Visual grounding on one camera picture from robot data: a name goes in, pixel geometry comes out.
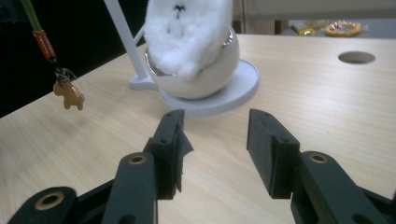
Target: light wood surface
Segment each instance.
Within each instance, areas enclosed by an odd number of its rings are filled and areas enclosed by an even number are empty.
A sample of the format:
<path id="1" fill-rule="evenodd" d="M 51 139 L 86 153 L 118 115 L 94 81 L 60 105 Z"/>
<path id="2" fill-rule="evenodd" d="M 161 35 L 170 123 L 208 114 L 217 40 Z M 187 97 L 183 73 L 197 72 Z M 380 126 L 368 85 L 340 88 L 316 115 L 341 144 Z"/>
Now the light wood surface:
<path id="1" fill-rule="evenodd" d="M 185 118 L 194 151 L 184 160 L 183 191 L 159 202 L 160 223 L 293 222 L 290 201 L 268 196 L 246 150 L 250 108 L 272 113 L 301 151 L 329 154 L 358 185 L 393 197 L 396 41 L 238 38 L 260 87 L 233 111 Z M 350 50 L 376 60 L 338 60 Z M 0 223 L 42 189 L 68 186 L 80 195 L 107 182 L 123 156 L 143 149 L 167 108 L 156 91 L 129 87 L 133 73 L 123 55 L 74 82 L 86 98 L 82 111 L 65 110 L 50 93 L 0 119 Z"/>

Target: stuffed animal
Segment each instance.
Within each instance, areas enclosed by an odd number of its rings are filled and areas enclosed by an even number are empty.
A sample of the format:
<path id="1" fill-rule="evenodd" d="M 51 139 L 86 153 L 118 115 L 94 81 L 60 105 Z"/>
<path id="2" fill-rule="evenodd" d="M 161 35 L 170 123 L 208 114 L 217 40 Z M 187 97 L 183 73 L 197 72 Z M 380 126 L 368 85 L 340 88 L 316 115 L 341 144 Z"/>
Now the stuffed animal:
<path id="1" fill-rule="evenodd" d="M 149 0 L 148 53 L 165 74 L 193 80 L 219 56 L 232 23 L 233 0 Z"/>

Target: orange keychain strap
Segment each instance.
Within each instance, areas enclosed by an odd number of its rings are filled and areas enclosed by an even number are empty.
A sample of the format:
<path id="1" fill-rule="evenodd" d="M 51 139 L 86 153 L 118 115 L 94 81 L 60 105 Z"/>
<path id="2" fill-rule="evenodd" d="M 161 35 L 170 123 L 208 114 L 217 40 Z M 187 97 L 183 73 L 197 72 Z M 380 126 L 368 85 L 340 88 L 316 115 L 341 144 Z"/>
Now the orange keychain strap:
<path id="1" fill-rule="evenodd" d="M 46 32 L 44 30 L 33 31 L 33 36 L 35 37 L 35 41 L 37 41 L 44 57 L 49 61 L 51 59 L 56 59 L 55 50 L 53 49 L 50 40 L 47 38 Z"/>

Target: black plastic part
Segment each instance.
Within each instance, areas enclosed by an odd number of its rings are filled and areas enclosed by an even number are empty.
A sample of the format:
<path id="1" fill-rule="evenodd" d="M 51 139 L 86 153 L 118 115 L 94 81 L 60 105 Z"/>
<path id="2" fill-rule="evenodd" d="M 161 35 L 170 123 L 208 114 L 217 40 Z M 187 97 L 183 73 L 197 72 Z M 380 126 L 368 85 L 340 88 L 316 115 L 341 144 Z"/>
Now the black plastic part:
<path id="1" fill-rule="evenodd" d="M 97 224 L 101 222 L 113 187 L 113 181 L 110 180 L 78 197 L 78 212 L 80 213 L 78 224 Z"/>
<path id="2" fill-rule="evenodd" d="M 9 224 L 76 223 L 77 195 L 70 188 L 51 188 L 38 192 L 27 200 L 8 222 Z"/>
<path id="3" fill-rule="evenodd" d="M 319 223 L 388 223 L 332 157 L 304 152 L 297 172 Z"/>
<path id="4" fill-rule="evenodd" d="M 273 199 L 289 199 L 300 143 L 269 113 L 250 109 L 247 150 Z"/>
<path id="5" fill-rule="evenodd" d="M 143 150 L 154 156 L 158 200 L 172 200 L 176 188 L 181 191 L 183 157 L 193 151 L 189 139 L 183 133 L 183 121 L 184 110 L 165 114 Z"/>
<path id="6" fill-rule="evenodd" d="M 151 154 L 137 152 L 120 161 L 102 223 L 158 223 Z"/>
<path id="7" fill-rule="evenodd" d="M 144 151 L 120 161 L 114 180 L 78 198 L 70 188 L 43 190 L 26 201 L 9 223 L 158 223 L 157 200 L 173 199 L 176 188 L 181 190 L 183 157 L 192 151 L 183 120 L 183 110 L 165 114 Z M 37 210 L 36 202 L 45 196 L 49 195 L 44 203 L 56 201 L 53 192 L 63 195 L 62 202 Z"/>

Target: table hole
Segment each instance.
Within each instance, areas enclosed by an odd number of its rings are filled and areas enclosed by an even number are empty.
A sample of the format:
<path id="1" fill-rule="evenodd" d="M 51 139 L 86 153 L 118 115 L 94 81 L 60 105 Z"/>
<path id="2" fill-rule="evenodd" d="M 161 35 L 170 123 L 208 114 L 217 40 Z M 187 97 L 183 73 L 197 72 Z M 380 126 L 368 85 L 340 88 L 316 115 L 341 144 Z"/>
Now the table hole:
<path id="1" fill-rule="evenodd" d="M 363 51 L 349 51 L 340 54 L 338 56 L 338 59 L 344 63 L 363 64 L 374 61 L 375 56 L 372 53 L 363 52 Z"/>

